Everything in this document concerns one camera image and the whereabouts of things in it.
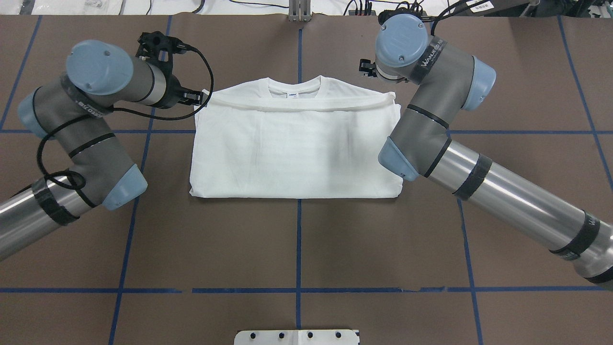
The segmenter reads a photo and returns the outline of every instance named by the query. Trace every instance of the light blue cap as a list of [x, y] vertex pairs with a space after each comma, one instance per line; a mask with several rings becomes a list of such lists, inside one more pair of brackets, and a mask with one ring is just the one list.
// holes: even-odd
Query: light blue cap
[[88, 39], [72, 47], [66, 72], [79, 89], [104, 96], [126, 87], [132, 79], [132, 59], [116, 45]]
[[464, 106], [462, 106], [464, 110], [477, 109], [485, 97], [490, 93], [496, 81], [496, 71], [494, 68], [484, 64], [475, 56], [473, 56], [473, 58], [473, 81], [470, 84], [470, 91], [468, 92], [468, 97], [466, 97], [466, 102]]
[[21, 121], [30, 132], [42, 139], [47, 135], [47, 132], [41, 127], [36, 118], [36, 113], [34, 112], [34, 94], [36, 94], [36, 91], [29, 94], [28, 97], [21, 101], [17, 107], [17, 115], [19, 116], [19, 121]]
[[141, 195], [146, 189], [147, 181], [145, 177], [143, 177], [143, 174], [136, 164], [132, 165], [113, 189], [111, 189], [102, 204], [108, 210], [112, 211]]
[[417, 170], [409, 163], [390, 137], [387, 137], [378, 158], [379, 164], [407, 181], [413, 181], [419, 176]]
[[390, 67], [408, 66], [424, 53], [429, 35], [424, 23], [411, 14], [386, 20], [375, 42], [377, 61]]

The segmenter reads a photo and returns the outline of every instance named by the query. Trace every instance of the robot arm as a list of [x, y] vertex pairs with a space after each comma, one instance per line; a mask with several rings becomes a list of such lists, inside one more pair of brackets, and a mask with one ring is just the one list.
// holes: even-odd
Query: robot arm
[[[72, 174], [45, 176], [0, 204], [0, 260], [100, 204], [114, 210], [145, 191], [145, 178], [102, 118], [114, 103], [125, 100], [161, 109], [203, 103], [202, 92], [183, 88], [172, 75], [172, 55], [192, 47], [159, 31], [143, 33], [139, 43], [136, 57], [100, 41], [77, 44], [67, 58], [66, 73], [19, 105], [25, 127], [40, 138], [57, 131], [52, 139], [74, 165]], [[162, 52], [168, 53], [167, 61], [161, 61]], [[85, 181], [75, 181], [79, 175]], [[75, 189], [79, 183], [85, 185]]]
[[429, 36], [409, 14], [386, 20], [376, 62], [360, 71], [419, 85], [379, 153], [388, 170], [412, 181], [422, 175], [517, 227], [588, 281], [613, 290], [613, 227], [447, 136], [460, 109], [477, 108], [496, 73], [477, 58]]

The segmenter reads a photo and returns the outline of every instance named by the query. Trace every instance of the table surface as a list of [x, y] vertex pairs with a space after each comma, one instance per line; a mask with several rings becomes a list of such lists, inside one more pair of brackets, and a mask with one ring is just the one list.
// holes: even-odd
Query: table surface
[[[206, 55], [219, 89], [324, 75], [395, 91], [403, 106], [416, 90], [358, 75], [375, 17], [2, 16], [0, 27], [0, 200], [39, 178], [18, 103], [84, 39], [132, 53], [141, 32], [166, 32]], [[612, 221], [611, 32], [610, 20], [442, 22], [439, 36], [498, 73], [452, 137]], [[177, 57], [175, 75], [208, 85], [195, 55]], [[392, 200], [204, 200], [188, 194], [192, 120], [107, 120], [149, 188], [0, 262], [0, 343], [232, 344], [239, 330], [295, 328], [352, 328], [362, 344], [613, 343], [610, 293], [424, 178]], [[70, 166], [57, 143], [44, 159]]]

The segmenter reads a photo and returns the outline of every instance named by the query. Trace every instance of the white t-shirt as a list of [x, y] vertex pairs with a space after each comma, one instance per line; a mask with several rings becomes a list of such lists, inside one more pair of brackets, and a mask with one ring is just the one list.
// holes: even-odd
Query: white t-shirt
[[400, 118], [393, 92], [319, 76], [215, 91], [196, 114], [190, 194], [203, 198], [393, 198], [377, 156]]

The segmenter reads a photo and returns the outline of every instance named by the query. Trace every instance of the metal bracket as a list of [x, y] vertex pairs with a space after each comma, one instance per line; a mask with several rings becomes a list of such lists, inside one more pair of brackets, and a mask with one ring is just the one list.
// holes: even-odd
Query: metal bracket
[[358, 330], [240, 331], [234, 345], [359, 345]]
[[311, 21], [311, 0], [289, 0], [289, 21]]

